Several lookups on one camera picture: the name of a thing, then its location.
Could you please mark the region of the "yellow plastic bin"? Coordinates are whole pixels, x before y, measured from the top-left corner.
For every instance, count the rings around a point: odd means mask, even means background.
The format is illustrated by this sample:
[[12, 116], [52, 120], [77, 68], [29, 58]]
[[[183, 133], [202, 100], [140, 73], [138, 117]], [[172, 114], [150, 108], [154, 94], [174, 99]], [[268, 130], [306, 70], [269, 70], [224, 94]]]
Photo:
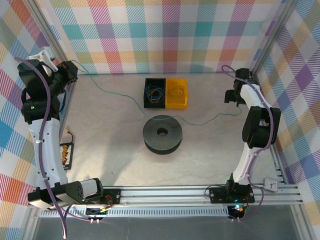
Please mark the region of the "yellow plastic bin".
[[188, 84], [185, 78], [167, 78], [165, 84], [165, 108], [186, 109]]

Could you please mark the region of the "black cable spool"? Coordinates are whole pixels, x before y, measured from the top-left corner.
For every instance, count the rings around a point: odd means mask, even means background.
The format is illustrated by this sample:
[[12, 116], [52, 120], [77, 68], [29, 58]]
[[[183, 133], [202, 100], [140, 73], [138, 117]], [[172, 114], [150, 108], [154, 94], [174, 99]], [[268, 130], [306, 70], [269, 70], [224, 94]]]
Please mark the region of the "black cable spool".
[[146, 147], [157, 155], [173, 153], [181, 144], [181, 124], [169, 115], [156, 115], [149, 119], [142, 130]]

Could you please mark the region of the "black board with orange connectors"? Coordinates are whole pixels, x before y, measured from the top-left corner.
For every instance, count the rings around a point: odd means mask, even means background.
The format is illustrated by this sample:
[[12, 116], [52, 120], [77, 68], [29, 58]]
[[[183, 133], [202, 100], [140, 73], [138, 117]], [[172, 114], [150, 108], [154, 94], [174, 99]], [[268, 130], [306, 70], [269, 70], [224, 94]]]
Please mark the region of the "black board with orange connectors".
[[61, 143], [60, 144], [61, 161], [65, 171], [69, 171], [72, 168], [74, 143]]

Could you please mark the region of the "black plastic bin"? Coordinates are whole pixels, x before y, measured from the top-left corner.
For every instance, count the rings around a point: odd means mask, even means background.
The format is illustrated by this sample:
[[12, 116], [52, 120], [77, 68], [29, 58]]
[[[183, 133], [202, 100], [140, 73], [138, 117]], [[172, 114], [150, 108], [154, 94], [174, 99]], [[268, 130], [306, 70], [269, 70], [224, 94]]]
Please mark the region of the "black plastic bin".
[[166, 79], [146, 78], [143, 92], [145, 109], [164, 109], [166, 100]]

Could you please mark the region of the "small white clock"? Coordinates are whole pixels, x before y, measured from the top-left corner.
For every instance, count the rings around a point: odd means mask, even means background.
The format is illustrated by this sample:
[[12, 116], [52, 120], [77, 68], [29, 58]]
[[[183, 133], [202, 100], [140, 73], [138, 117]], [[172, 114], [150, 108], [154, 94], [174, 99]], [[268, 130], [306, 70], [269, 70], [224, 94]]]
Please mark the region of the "small white clock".
[[276, 193], [278, 191], [278, 180], [274, 179], [274, 178], [270, 178], [270, 177], [266, 177], [263, 180], [263, 188], [267, 191]]

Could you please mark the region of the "black controller board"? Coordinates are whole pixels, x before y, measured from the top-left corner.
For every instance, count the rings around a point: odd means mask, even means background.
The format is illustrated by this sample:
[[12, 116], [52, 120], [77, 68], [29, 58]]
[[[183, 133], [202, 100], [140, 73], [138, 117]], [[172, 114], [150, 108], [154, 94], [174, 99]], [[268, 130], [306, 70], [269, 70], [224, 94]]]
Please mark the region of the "black controller board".
[[105, 216], [110, 209], [110, 206], [103, 207], [87, 207], [85, 210], [85, 215], [89, 218], [97, 218], [98, 216]]
[[240, 205], [228, 206], [227, 210], [229, 214], [228, 218], [231, 220], [241, 219], [245, 215], [245, 209]]

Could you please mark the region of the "aluminium frame post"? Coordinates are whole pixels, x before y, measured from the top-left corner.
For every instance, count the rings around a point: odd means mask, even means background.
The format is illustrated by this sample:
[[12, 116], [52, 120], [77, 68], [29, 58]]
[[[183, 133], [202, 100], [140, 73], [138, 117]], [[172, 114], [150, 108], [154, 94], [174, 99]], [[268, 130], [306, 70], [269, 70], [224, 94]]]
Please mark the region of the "aluminium frame post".
[[50, 0], [23, 0], [40, 30], [60, 61], [77, 58]]
[[253, 57], [250, 69], [254, 76], [256, 76], [262, 68], [267, 56], [272, 50], [273, 45], [282, 33], [298, 2], [299, 0], [280, 0], [279, 6], [276, 8], [273, 18], [265, 31], [255, 56]]

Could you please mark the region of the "aluminium side rail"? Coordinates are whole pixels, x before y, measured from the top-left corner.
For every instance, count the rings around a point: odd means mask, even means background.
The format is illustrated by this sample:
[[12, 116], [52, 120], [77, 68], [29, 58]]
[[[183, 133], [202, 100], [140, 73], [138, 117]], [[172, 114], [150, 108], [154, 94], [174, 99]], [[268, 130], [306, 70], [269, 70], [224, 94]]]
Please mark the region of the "aluminium side rail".
[[277, 179], [281, 185], [288, 184], [288, 179], [280, 158], [278, 138], [275, 143], [259, 155], [251, 170], [250, 179], [254, 184], [262, 184], [265, 178]]
[[63, 110], [59, 113], [60, 117], [60, 127], [59, 127], [59, 140], [62, 140], [63, 134], [65, 132], [65, 126], [68, 118], [68, 113], [71, 107], [71, 102], [75, 92], [77, 82], [74, 82], [66, 87], [66, 99]]

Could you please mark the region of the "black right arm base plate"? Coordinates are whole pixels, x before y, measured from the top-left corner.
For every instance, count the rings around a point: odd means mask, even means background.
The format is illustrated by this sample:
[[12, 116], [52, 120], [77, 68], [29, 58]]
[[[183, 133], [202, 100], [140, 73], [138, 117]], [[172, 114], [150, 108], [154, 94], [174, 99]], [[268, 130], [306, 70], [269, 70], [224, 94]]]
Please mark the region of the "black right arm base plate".
[[240, 190], [228, 190], [226, 187], [209, 188], [211, 204], [246, 204], [254, 203], [255, 197], [251, 187]]

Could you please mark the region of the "aluminium front rail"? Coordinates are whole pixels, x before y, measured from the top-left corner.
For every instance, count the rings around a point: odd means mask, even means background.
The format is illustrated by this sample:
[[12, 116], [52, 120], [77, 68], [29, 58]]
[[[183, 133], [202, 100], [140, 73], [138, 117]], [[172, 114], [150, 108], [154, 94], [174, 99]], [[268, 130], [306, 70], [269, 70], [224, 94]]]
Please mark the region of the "aluminium front rail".
[[56, 183], [46, 189], [36, 187], [28, 193], [28, 203], [40, 209], [53, 210], [70, 205], [108, 206], [84, 204], [83, 200], [99, 193], [103, 188], [121, 189], [119, 205], [129, 207], [193, 207], [193, 206], [235, 206], [235, 205], [295, 205], [302, 203], [302, 197], [296, 185], [281, 185], [277, 192], [270, 192], [261, 187], [253, 187], [254, 203], [211, 203], [209, 188], [218, 186], [180, 185], [180, 186], [101, 186], [94, 179], [75, 181], [67, 184]]

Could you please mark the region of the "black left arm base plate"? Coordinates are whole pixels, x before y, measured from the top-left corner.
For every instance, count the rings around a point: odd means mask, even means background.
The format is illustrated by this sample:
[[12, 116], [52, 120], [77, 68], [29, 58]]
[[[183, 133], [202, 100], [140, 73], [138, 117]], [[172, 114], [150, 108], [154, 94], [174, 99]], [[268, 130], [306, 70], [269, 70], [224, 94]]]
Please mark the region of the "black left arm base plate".
[[103, 188], [100, 192], [87, 196], [82, 203], [87, 205], [119, 205], [121, 199], [120, 188]]

